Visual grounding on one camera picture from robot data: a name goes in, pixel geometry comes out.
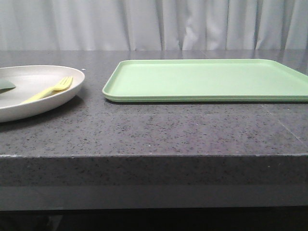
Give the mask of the yellow plastic fork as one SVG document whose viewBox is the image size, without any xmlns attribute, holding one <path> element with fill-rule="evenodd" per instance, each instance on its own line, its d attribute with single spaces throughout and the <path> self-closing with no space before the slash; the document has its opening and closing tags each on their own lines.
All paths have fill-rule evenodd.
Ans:
<svg viewBox="0 0 308 231">
<path fill-rule="evenodd" d="M 30 97 L 29 99 L 21 102 L 21 104 L 30 103 L 30 102 L 33 102 L 33 101 L 36 101 L 36 100 L 43 99 L 43 98 L 49 96 L 53 92 L 59 92 L 59 91 L 66 90 L 71 86 L 72 82 L 73 82 L 73 77 L 64 77 L 56 85 L 49 87 L 49 88 L 35 94 L 34 96 Z"/>
</svg>

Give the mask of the beige round plate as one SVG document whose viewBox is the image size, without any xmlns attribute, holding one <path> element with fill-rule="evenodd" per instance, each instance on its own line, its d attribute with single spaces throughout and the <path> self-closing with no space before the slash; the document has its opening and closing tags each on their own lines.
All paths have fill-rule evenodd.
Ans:
<svg viewBox="0 0 308 231">
<path fill-rule="evenodd" d="M 67 90 L 23 103 L 33 95 L 54 86 L 64 77 L 73 77 Z M 0 94 L 0 121 L 9 122 L 47 112 L 68 102 L 80 91 L 85 74 L 66 66 L 26 65 L 1 68 L 0 78 L 15 85 L 14 89 Z"/>
</svg>

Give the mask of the light green serving tray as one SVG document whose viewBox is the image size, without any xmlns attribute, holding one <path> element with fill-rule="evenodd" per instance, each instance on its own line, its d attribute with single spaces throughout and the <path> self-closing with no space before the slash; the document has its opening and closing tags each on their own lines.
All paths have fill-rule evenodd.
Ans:
<svg viewBox="0 0 308 231">
<path fill-rule="evenodd" d="M 267 59 L 126 60 L 102 92 L 118 103 L 306 102 L 308 77 Z"/>
</svg>

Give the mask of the green plastic spoon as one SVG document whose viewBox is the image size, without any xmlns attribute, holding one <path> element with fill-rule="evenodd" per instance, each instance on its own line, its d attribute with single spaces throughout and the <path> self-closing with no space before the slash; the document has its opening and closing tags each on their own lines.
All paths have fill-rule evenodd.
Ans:
<svg viewBox="0 0 308 231">
<path fill-rule="evenodd" d="M 0 94 L 5 93 L 5 92 L 7 92 L 9 90 L 12 90 L 15 87 L 16 86 L 12 82 L 10 82 L 8 80 L 5 80 L 5 79 L 1 79 L 0 80 Z"/>
</svg>

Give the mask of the white curtain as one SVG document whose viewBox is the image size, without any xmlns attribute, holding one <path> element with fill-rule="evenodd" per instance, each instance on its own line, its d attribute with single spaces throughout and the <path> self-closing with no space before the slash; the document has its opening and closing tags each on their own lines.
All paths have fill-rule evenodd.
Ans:
<svg viewBox="0 0 308 231">
<path fill-rule="evenodd" d="M 3 51 L 280 50 L 308 46 L 305 0 L 3 0 Z"/>
</svg>

